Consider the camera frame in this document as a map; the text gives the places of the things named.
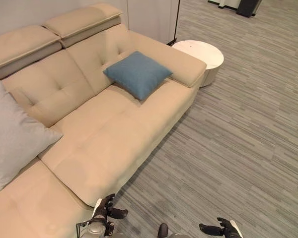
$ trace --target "gray pillow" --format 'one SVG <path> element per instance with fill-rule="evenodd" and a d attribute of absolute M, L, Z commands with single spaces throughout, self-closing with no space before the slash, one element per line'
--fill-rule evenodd
<path fill-rule="evenodd" d="M 61 137 L 29 117 L 0 81 L 0 190 Z"/>

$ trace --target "white round side table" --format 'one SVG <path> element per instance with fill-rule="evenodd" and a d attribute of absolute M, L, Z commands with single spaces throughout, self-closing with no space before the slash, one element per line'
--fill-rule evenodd
<path fill-rule="evenodd" d="M 207 86 L 215 80 L 215 76 L 224 61 L 224 56 L 218 48 L 202 41 L 179 41 L 172 47 L 207 64 L 200 87 Z"/>

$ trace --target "wall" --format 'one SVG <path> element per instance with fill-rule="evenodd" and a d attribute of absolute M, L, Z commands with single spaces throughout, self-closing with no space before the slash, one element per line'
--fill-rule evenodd
<path fill-rule="evenodd" d="M 40 24 L 61 13 L 97 2 L 108 2 L 123 10 L 122 21 L 128 26 L 127 0 L 0 0 L 0 34 Z"/>
<path fill-rule="evenodd" d="M 179 0 L 128 0 L 129 29 L 168 43 L 173 40 Z"/>

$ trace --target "trash can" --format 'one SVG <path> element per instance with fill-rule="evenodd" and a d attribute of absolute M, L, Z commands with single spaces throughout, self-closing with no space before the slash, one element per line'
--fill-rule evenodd
<path fill-rule="evenodd" d="M 241 0 L 236 13 L 247 17 L 254 16 L 261 1 L 262 0 Z"/>

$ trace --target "sofa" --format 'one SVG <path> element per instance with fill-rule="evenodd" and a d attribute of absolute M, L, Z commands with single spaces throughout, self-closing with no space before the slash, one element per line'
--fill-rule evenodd
<path fill-rule="evenodd" d="M 75 237 L 194 102 L 205 63 L 129 31 L 121 14 L 99 3 L 0 35 L 5 90 L 63 135 L 0 191 L 0 238 Z M 144 101 L 103 73 L 134 51 L 172 71 Z"/>

